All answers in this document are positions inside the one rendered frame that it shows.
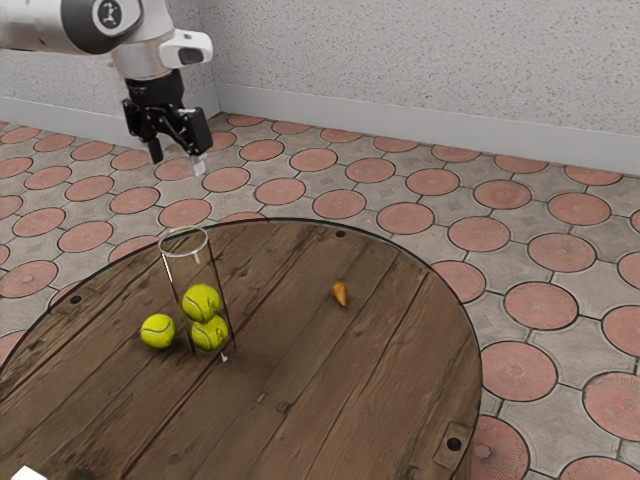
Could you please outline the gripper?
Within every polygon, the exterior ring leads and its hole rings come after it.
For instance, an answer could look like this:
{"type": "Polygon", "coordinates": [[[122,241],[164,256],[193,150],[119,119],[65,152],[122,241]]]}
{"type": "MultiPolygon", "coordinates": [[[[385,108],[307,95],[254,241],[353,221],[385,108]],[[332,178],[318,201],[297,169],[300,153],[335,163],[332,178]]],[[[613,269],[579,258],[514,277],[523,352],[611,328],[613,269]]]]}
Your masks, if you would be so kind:
{"type": "Polygon", "coordinates": [[[178,69],[151,80],[126,79],[128,97],[123,101],[132,136],[147,142],[154,164],[163,161],[158,133],[169,135],[188,154],[192,173],[205,172],[206,151],[213,146],[207,118],[201,107],[186,108],[182,75],[178,69]]]}

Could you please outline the yellow tennis ball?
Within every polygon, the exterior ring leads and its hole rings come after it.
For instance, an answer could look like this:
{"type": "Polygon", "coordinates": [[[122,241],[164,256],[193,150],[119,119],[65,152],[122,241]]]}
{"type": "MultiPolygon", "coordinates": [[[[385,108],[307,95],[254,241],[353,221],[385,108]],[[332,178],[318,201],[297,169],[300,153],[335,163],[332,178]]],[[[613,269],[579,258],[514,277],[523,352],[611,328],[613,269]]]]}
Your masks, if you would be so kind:
{"type": "Polygon", "coordinates": [[[195,322],[191,327],[191,339],[196,347],[204,351],[220,349],[229,338],[227,322],[216,315],[209,321],[195,322]]]}
{"type": "Polygon", "coordinates": [[[141,341],[155,350],[168,348],[174,341],[176,326],[174,320],[165,314],[153,314],[142,323],[139,335],[141,341]]]}
{"type": "Polygon", "coordinates": [[[182,311],[195,322],[207,322],[214,317],[221,306],[219,293],[206,284],[194,284],[184,293],[181,300],[182,311]]]}

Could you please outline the clear plastic tube container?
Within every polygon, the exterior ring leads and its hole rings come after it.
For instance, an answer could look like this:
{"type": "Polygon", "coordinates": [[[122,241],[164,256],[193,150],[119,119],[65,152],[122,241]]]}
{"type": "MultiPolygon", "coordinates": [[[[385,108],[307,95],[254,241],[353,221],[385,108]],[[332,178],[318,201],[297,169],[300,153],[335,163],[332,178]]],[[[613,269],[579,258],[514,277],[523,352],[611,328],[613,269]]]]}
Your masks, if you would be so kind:
{"type": "Polygon", "coordinates": [[[158,247],[192,352],[229,361],[235,334],[207,232],[196,226],[172,228],[161,235],[158,247]]]}

